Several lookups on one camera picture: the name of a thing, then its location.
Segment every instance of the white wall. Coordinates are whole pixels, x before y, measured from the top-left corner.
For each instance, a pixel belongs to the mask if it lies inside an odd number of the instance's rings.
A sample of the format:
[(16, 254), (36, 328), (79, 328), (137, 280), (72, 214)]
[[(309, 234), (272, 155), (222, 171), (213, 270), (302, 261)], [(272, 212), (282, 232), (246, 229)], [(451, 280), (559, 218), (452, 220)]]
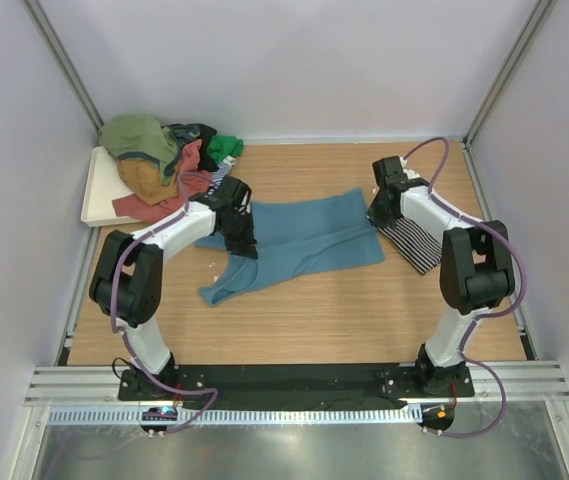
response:
[(42, 0), (104, 120), (462, 135), (534, 0)]
[(33, 368), (61, 339), (93, 136), (20, 2), (0, 1), (0, 471)]
[(474, 150), (528, 266), (535, 347), (569, 381), (569, 2), (557, 2)]

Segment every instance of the tan cloth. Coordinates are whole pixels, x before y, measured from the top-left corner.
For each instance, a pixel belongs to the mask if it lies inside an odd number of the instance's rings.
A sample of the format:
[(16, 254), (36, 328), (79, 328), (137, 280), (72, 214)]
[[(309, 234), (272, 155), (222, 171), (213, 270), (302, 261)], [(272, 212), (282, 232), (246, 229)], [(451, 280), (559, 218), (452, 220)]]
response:
[(178, 194), (177, 174), (173, 175), (170, 184), (162, 185), (157, 167), (148, 160), (141, 158), (118, 160), (117, 173), (128, 188), (149, 205), (156, 205), (162, 200), (175, 197)]

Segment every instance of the clothing item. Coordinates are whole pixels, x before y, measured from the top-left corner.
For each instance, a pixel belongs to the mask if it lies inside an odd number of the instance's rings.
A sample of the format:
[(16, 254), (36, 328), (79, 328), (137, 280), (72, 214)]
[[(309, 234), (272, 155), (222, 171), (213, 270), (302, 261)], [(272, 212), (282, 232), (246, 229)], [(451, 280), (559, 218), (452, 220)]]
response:
[(211, 174), (211, 180), (213, 181), (213, 185), (218, 187), (220, 183), (222, 183), (222, 179), (228, 175), (233, 168), (233, 165), (237, 163), (233, 157), (226, 157), (219, 165), (217, 172)]
[[(211, 139), (213, 136), (217, 134), (217, 130), (213, 127), (209, 127), (203, 123), (194, 123), (199, 131), (199, 139), (202, 140), (202, 146), (200, 147), (200, 164), (198, 166), (198, 170), (206, 170), (207, 172), (216, 172), (217, 171), (217, 163), (211, 156), (208, 154), (208, 146), (211, 143)], [(181, 123), (175, 123), (173, 125), (168, 125), (166, 128), (176, 128), (176, 127), (184, 127), (185, 125)]]
[[(226, 271), (199, 294), (209, 305), (308, 273), (384, 260), (366, 202), (357, 188), (344, 195), (298, 203), (252, 202), (258, 259), (230, 255)], [(224, 249), (215, 234), (195, 242)]]
[[(198, 177), (187, 175), (183, 179), (186, 194), (189, 197), (197, 192), (206, 192), (211, 184), (211, 174), (209, 172), (197, 171), (200, 161), (199, 148), (201, 143), (201, 140), (197, 140), (189, 143), (182, 150), (179, 174), (194, 172), (199, 175)], [(142, 222), (155, 223), (184, 205), (184, 192), (178, 192), (176, 186), (174, 193), (176, 196), (163, 200), (157, 205), (148, 205), (137, 195), (129, 195), (113, 200), (113, 208), (118, 217), (128, 216)]]
[(157, 167), (148, 160), (130, 158), (120, 160), (116, 166), (122, 181), (147, 205), (175, 196), (175, 175), (171, 183), (162, 185)]
[(197, 125), (175, 125), (162, 128), (148, 115), (122, 115), (106, 123), (99, 141), (115, 159), (147, 160), (158, 169), (162, 185), (171, 183), (182, 148), (197, 140)]
[(442, 246), (413, 220), (400, 218), (395, 227), (378, 230), (395, 244), (402, 256), (422, 275), (433, 270), (442, 260)]
[(208, 154), (216, 163), (220, 163), (227, 156), (239, 157), (244, 151), (244, 140), (237, 137), (215, 135), (208, 146)]

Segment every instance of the metal floor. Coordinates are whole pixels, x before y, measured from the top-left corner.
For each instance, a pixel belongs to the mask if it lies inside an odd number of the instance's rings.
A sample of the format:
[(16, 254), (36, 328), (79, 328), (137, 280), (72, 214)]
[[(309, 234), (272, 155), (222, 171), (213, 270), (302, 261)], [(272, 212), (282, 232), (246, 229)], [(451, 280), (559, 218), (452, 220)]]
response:
[[(459, 404), (451, 431), (474, 431), (497, 403)], [(99, 461), (138, 427), (48, 426), (34, 479), (568, 479), (544, 402), (509, 403), (491, 433), (437, 438), (413, 424), (193, 428), (140, 439)]]

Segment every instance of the striped cloth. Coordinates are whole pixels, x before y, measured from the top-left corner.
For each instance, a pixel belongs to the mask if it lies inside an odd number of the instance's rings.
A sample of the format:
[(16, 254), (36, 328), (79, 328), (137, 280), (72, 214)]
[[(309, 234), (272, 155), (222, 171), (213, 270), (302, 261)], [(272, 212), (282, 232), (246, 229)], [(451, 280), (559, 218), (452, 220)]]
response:
[(217, 171), (211, 173), (211, 181), (213, 182), (213, 185), (219, 187), (220, 183), (222, 183), (222, 179), (228, 175), (228, 173), (231, 171), (231, 168), (233, 168), (233, 165), (236, 163), (237, 160), (231, 156), (226, 157), (224, 160), (218, 163)]
[(440, 243), (413, 220), (400, 218), (395, 227), (378, 230), (395, 244), (402, 256), (422, 275), (433, 270), (442, 260)]

